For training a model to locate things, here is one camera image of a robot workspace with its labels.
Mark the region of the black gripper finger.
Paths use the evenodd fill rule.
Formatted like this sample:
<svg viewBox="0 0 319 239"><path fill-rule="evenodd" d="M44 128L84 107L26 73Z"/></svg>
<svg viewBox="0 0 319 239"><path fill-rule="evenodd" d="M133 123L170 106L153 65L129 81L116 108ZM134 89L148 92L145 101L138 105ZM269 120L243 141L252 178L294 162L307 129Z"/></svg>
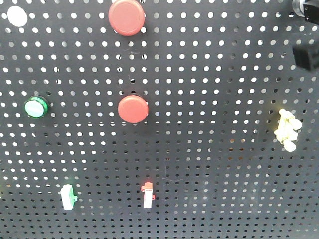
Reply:
<svg viewBox="0 0 319 239"><path fill-rule="evenodd" d="M319 68L318 45L294 46L293 55L296 66L308 71L314 71Z"/></svg>

